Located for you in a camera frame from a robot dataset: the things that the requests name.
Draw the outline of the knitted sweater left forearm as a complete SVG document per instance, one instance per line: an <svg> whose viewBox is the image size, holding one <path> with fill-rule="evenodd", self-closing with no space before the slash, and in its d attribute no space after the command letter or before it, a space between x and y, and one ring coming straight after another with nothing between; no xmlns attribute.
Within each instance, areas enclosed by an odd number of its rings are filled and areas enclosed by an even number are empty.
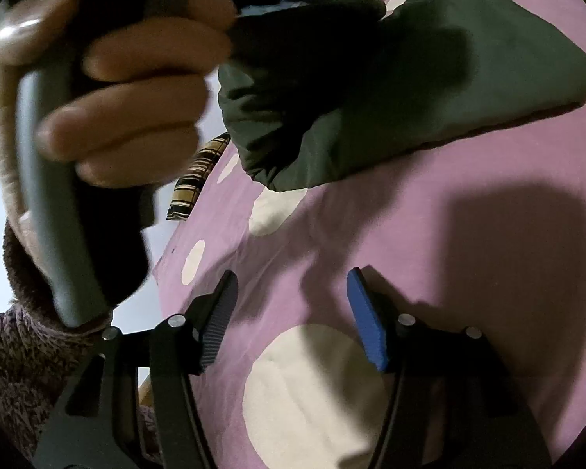
<svg viewBox="0 0 586 469"><path fill-rule="evenodd" d="M109 327L60 323L44 274L5 227L3 257L13 302L0 314L0 468L28 468L68 379Z"/></svg>

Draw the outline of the person's left hand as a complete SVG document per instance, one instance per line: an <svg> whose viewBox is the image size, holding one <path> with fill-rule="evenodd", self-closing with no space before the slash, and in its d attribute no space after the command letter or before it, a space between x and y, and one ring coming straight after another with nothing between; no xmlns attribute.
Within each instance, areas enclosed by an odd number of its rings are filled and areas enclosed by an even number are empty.
<svg viewBox="0 0 586 469"><path fill-rule="evenodd" d="M12 231L38 267L45 265L23 199L15 144L16 93L23 71L40 59L75 15L77 0L24 0L0 23L0 182ZM181 0L177 17L151 17L104 36L83 70L107 86L43 118L34 132L41 154L73 163L102 188L166 184L198 146L206 76L232 52L226 32L232 0Z"/></svg>

